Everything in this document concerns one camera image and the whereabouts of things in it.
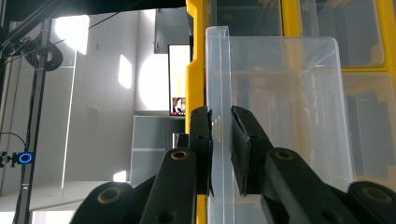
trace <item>clear plastic box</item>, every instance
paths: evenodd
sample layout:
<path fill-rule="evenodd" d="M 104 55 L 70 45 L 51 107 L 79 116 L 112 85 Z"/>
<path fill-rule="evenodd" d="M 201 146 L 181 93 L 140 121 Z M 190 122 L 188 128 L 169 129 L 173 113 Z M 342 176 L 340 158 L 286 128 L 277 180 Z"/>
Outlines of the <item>clear plastic box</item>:
<path fill-rule="evenodd" d="M 302 36 L 332 36 L 341 65 L 373 67 L 384 62 L 375 0 L 300 0 Z"/>
<path fill-rule="evenodd" d="M 264 220 L 260 196 L 241 198 L 233 179 L 231 105 L 251 110 L 275 147 L 296 150 L 324 182 L 347 190 L 353 174 L 333 38 L 229 37 L 227 27 L 210 27 L 206 75 L 214 135 L 209 223 Z"/>
<path fill-rule="evenodd" d="M 356 180 L 396 191 L 396 104 L 389 73 L 344 73 Z"/>

